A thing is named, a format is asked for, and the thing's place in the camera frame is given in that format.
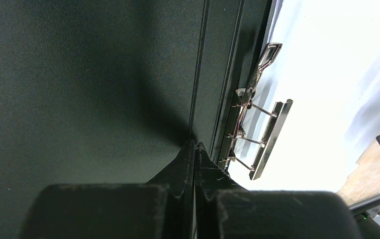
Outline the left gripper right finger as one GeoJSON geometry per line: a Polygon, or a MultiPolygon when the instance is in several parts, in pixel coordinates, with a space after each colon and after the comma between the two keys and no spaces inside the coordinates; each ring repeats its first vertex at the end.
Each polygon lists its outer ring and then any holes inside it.
{"type": "Polygon", "coordinates": [[[197,237],[200,239],[359,239],[352,213],[323,191],[248,191],[209,157],[194,153],[197,237]]]}

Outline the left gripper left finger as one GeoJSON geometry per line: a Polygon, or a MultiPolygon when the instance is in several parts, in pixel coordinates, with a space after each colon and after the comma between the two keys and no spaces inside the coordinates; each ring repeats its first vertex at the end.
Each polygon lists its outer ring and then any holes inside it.
{"type": "Polygon", "coordinates": [[[21,239],[190,239],[195,142],[143,184],[55,184],[29,209],[21,239]]]}

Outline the metal folder clip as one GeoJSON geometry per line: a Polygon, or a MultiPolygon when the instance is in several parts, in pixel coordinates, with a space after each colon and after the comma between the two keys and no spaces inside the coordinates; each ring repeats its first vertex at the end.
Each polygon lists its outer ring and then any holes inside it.
{"type": "Polygon", "coordinates": [[[261,177],[284,126],[293,100],[275,102],[270,109],[260,105],[263,72],[276,60],[281,43],[266,44],[245,87],[236,89],[226,122],[217,160],[218,167],[228,173],[235,163],[248,170],[250,180],[261,177]]]}

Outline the white paper sheet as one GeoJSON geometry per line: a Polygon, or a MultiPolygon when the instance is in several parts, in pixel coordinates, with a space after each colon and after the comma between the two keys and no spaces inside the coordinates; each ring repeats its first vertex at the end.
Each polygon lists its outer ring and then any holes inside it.
{"type": "Polygon", "coordinates": [[[282,0],[271,42],[283,47],[253,102],[293,104],[259,179],[257,145],[238,140],[232,179],[249,190],[337,192],[380,131],[380,0],[282,0]]]}

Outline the teal folder black inside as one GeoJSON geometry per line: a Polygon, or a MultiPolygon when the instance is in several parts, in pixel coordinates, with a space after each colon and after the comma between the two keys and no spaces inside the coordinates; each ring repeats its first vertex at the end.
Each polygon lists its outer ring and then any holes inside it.
{"type": "Polygon", "coordinates": [[[188,139],[218,159],[274,0],[0,0],[0,239],[46,186],[142,183],[188,139]]]}

